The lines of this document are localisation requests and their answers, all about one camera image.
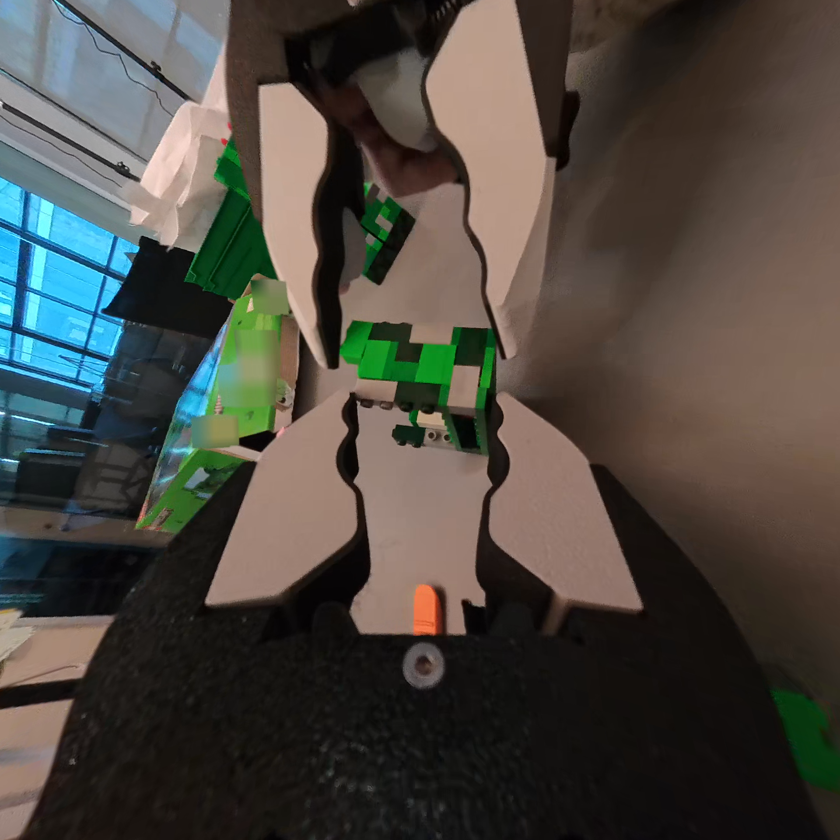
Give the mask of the orange brick separator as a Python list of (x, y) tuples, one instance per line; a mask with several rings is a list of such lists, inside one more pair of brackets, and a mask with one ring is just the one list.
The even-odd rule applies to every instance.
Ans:
[(446, 633), (445, 592), (431, 584), (419, 584), (413, 597), (413, 635), (444, 636)]

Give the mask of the large green creeper lego model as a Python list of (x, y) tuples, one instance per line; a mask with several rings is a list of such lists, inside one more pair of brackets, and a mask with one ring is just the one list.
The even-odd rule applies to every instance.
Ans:
[[(223, 298), (239, 298), (256, 274), (277, 278), (254, 216), (234, 140), (224, 142), (216, 179), (227, 194), (185, 280)], [(372, 182), (364, 184), (363, 276), (380, 286), (415, 225), (415, 217)]]

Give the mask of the white crumpled paper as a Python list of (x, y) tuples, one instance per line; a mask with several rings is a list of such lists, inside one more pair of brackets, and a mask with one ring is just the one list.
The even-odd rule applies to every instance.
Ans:
[(197, 253), (227, 192), (215, 172), (231, 131), (222, 51), (203, 99), (178, 108), (140, 182), (122, 189), (130, 224), (162, 246)]

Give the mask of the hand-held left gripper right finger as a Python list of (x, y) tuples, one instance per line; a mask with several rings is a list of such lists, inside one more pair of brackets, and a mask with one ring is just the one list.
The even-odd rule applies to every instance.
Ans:
[(640, 613), (638, 593), (588, 458), (509, 393), (490, 411), (490, 488), (482, 503), (476, 577), (488, 614), (573, 607)]

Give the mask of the green lego set box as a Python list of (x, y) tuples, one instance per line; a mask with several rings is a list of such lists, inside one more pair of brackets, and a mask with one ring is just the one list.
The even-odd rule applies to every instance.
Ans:
[(253, 276), (176, 405), (138, 530), (181, 531), (291, 424), (299, 351), (286, 285)]

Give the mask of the green lego piece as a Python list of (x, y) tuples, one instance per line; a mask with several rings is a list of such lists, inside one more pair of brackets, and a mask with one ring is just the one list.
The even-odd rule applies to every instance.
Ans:
[(803, 781), (838, 794), (839, 751), (829, 738), (830, 722), (825, 711), (796, 691), (772, 688), (770, 693)]

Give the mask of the green and grey lego build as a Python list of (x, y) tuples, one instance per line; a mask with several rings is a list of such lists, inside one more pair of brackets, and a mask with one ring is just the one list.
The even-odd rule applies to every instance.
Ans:
[(488, 455), (497, 341), (489, 328), (406, 322), (350, 323), (340, 349), (356, 367), (360, 406), (397, 410), (397, 445)]

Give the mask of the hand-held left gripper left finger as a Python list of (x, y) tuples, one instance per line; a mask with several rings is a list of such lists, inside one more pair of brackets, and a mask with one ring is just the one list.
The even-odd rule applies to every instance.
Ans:
[(356, 399), (339, 391), (275, 436), (255, 462), (207, 607), (282, 602), (357, 547), (370, 554), (359, 431)]

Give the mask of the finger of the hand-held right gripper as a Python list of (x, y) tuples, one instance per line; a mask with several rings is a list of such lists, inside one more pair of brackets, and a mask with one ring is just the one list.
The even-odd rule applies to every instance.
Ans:
[(548, 156), (517, 4), (462, 7), (425, 75), (434, 129), (465, 181), (465, 230), (500, 353), (529, 335), (543, 282), (555, 159)]
[(262, 226), (269, 255), (316, 362), (339, 366), (344, 268), (337, 136), (289, 82), (258, 90)]

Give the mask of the person's right hand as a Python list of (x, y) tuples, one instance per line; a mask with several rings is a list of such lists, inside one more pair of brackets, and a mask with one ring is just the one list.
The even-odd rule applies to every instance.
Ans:
[(374, 182), (392, 196), (411, 196), (460, 183), (456, 167), (445, 152), (424, 152), (395, 141), (357, 86), (323, 87), (321, 98), (324, 108), (361, 148)]

